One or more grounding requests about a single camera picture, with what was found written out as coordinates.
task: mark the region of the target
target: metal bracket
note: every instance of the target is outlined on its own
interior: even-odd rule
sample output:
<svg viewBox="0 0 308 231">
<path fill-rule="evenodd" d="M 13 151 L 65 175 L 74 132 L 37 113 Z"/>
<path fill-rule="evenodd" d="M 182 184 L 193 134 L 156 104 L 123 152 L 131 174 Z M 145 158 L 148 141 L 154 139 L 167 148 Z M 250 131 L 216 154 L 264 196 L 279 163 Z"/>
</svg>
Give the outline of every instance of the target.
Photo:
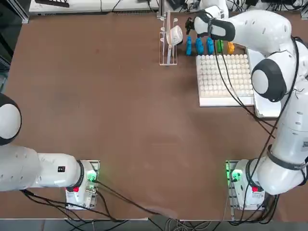
<svg viewBox="0 0 308 231">
<path fill-rule="evenodd" d="M 22 23 L 29 22 L 29 15 L 24 10 L 24 8 L 19 4 L 17 0 L 6 0 L 9 5 L 14 9 L 17 15 L 22 19 Z"/>
</svg>

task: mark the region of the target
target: white test tube cap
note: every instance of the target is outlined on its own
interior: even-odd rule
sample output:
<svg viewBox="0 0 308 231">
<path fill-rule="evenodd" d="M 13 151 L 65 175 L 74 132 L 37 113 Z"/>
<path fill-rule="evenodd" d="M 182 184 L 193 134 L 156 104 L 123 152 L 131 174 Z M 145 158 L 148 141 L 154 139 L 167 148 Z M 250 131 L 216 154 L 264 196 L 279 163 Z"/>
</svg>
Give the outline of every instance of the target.
<svg viewBox="0 0 308 231">
<path fill-rule="evenodd" d="M 167 43 L 171 46 L 175 46 L 175 45 L 177 45 L 177 44 L 179 44 L 180 42 L 183 41 L 183 33 L 182 33 L 182 29 L 179 25 L 176 25 L 175 27 L 173 27 L 170 30 L 170 35 L 171 35 L 171 41 L 169 41 L 170 36 L 169 36 L 168 32 L 166 34 L 166 38 L 167 38 Z"/>
</svg>

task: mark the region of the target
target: clear acrylic stand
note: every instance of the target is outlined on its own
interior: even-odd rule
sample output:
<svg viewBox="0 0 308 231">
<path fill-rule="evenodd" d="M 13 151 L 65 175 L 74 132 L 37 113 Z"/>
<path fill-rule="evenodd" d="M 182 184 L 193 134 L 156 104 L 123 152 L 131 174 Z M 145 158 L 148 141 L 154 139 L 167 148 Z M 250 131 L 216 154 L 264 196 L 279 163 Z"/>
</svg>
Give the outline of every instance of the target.
<svg viewBox="0 0 308 231">
<path fill-rule="evenodd" d="M 164 17 L 159 19 L 163 21 L 163 27 L 160 28 L 159 32 L 159 65 L 160 66 L 175 66 L 178 64 L 177 46 L 168 45 L 166 36 L 171 36 L 170 34 L 170 11 L 164 13 Z M 177 18 L 173 19 L 173 27 L 178 21 Z"/>
</svg>

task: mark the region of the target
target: black label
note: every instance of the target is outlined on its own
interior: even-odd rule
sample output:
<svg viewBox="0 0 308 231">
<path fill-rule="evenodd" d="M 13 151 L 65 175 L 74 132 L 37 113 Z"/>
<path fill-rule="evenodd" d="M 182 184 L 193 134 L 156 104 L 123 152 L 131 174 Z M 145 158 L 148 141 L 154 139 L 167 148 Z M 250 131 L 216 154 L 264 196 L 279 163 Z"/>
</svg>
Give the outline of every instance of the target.
<svg viewBox="0 0 308 231">
<path fill-rule="evenodd" d="M 58 166 L 58 172 L 65 172 L 65 166 Z"/>
</svg>

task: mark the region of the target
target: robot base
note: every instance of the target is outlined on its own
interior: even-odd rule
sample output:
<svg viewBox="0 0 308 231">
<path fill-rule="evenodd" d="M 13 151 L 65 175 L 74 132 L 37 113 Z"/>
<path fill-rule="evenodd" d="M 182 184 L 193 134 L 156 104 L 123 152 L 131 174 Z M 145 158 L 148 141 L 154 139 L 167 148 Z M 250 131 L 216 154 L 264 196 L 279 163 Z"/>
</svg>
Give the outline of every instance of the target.
<svg viewBox="0 0 308 231">
<path fill-rule="evenodd" d="M 227 160 L 226 161 L 226 173 L 228 180 L 228 189 L 229 189 L 229 201 L 230 201 L 230 211 L 231 211 L 231 220 L 236 220 L 234 209 L 243 209 L 245 190 L 247 187 L 247 181 L 244 181 L 241 178 L 245 178 L 245 166 L 247 160 L 237 161 L 237 160 Z M 258 201 L 252 203 L 249 197 L 252 197 L 252 188 L 249 186 L 246 195 L 245 210 L 256 210 L 258 205 L 263 203 L 264 200 L 264 191 L 261 193 L 261 196 L 258 197 Z"/>
<path fill-rule="evenodd" d="M 84 177 L 81 186 L 73 188 L 73 191 L 69 192 L 66 188 L 66 202 L 76 205 L 80 205 L 86 208 L 95 208 L 96 206 L 96 190 L 97 183 L 92 182 L 98 180 L 100 161 L 99 160 L 80 160 L 84 167 Z M 67 205 L 68 209 L 82 209 L 77 206 Z"/>
<path fill-rule="evenodd" d="M 261 192 L 259 192 L 256 187 L 251 187 L 250 185 L 248 185 L 248 180 L 246 177 L 247 164 L 248 160 L 240 160 L 237 163 L 235 169 L 233 170 L 231 177 L 233 179 L 239 209 L 243 209 L 245 192 L 248 186 L 245 201 L 245 210 L 257 210 L 264 201 L 265 191 L 262 190 Z"/>
</svg>

